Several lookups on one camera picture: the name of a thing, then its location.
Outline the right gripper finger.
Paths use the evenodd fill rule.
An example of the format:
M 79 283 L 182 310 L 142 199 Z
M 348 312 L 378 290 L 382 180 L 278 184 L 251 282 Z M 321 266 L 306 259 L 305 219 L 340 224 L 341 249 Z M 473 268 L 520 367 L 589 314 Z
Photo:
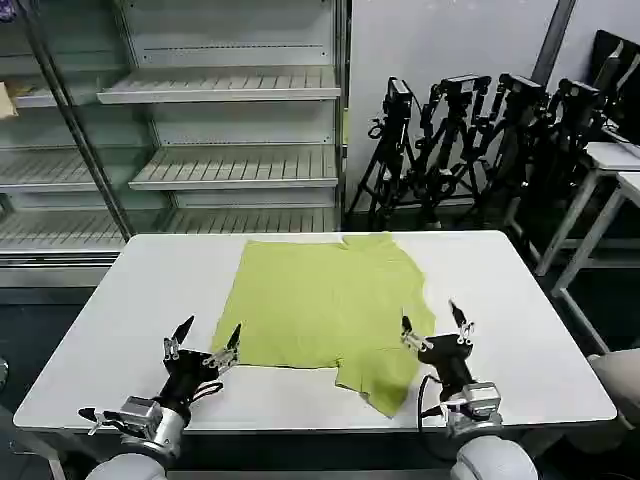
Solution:
M 401 325 L 401 341 L 409 349 L 415 350 L 416 352 L 426 352 L 434 348 L 434 344 L 426 337 L 421 337 L 414 332 L 411 321 L 405 314 L 402 315 Z
M 475 324 L 469 321 L 464 312 L 450 299 L 449 306 L 454 318 L 454 321 L 458 327 L 457 343 L 461 345 L 471 345 L 471 335 L 474 331 Z

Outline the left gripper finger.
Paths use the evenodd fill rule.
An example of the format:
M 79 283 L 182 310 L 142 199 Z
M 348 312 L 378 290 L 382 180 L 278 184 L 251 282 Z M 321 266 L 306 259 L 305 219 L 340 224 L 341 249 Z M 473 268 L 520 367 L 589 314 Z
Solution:
M 185 340 L 186 336 L 191 329 L 191 326 L 194 322 L 194 316 L 190 316 L 185 322 L 180 324 L 173 335 L 169 338 L 165 337 L 163 339 L 163 349 L 164 349 L 164 359 L 165 360 L 178 360 L 179 359 L 179 348 L 182 342 Z
M 238 362 L 241 325 L 238 324 L 227 344 L 220 350 L 210 354 L 202 361 L 202 366 L 218 373 L 225 373 Z

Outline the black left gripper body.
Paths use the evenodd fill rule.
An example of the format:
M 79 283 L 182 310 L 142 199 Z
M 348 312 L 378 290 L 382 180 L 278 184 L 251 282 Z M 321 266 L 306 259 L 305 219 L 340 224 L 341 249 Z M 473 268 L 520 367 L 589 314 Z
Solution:
M 220 373 L 202 366 L 207 354 L 179 350 L 178 360 L 164 360 L 169 377 L 157 395 L 157 403 L 179 415 L 190 415 L 191 405 L 221 390 Z

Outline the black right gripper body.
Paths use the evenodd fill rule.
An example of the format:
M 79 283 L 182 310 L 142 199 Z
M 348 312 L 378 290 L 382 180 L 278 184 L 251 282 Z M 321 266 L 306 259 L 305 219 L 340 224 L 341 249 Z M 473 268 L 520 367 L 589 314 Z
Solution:
M 457 394 L 465 385 L 473 383 L 466 364 L 473 350 L 470 341 L 462 340 L 455 334 L 428 337 L 427 341 L 431 347 L 419 351 L 418 360 L 436 369 L 442 385 L 442 395 Z

